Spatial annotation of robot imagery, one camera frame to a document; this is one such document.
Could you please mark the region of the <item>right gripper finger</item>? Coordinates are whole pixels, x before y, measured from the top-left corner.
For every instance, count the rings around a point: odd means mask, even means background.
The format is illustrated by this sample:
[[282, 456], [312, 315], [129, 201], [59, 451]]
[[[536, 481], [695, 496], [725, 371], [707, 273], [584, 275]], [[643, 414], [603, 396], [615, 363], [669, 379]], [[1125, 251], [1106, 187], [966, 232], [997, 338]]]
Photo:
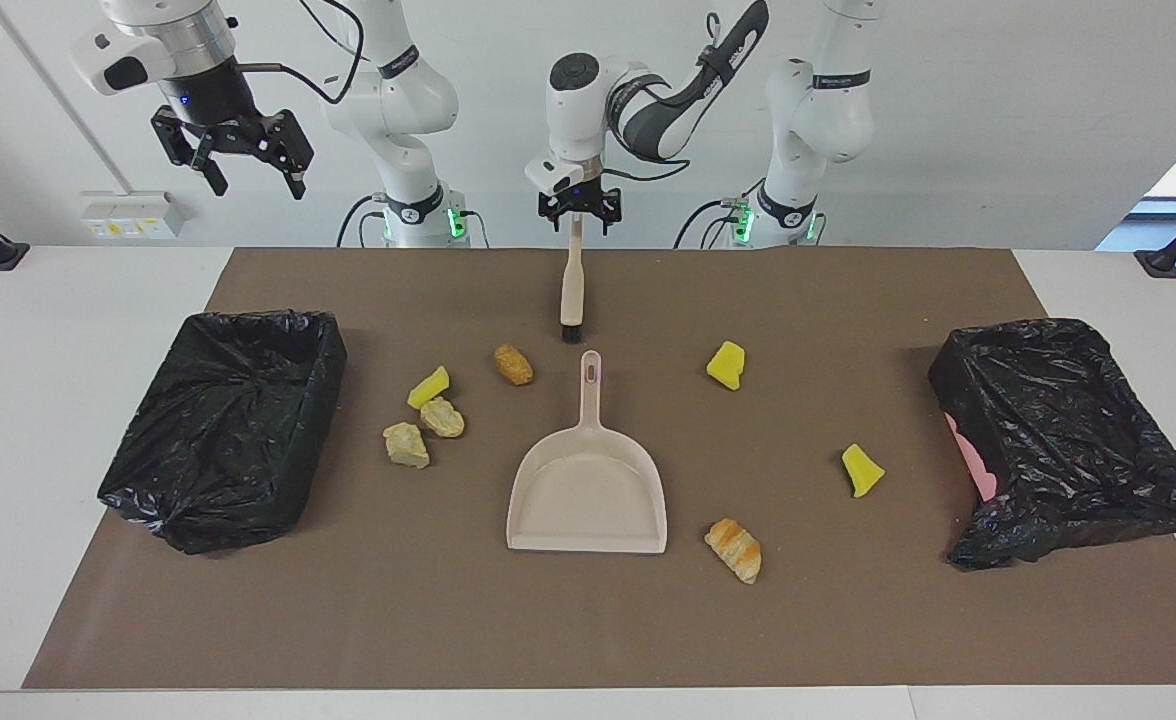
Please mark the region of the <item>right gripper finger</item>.
[[200, 140], [198, 146], [192, 145], [189, 126], [178, 118], [176, 111], [173, 111], [172, 106], [159, 106], [151, 124], [169, 164], [175, 165], [175, 167], [195, 169], [200, 176], [203, 176], [205, 182], [209, 184], [214, 195], [226, 195], [228, 181], [223, 178], [222, 169], [218, 168], [218, 161], [211, 159], [212, 146], [207, 142], [203, 133], [198, 135]]
[[263, 164], [269, 164], [282, 174], [295, 200], [305, 196], [305, 173], [313, 158], [313, 146], [290, 111], [263, 116]]

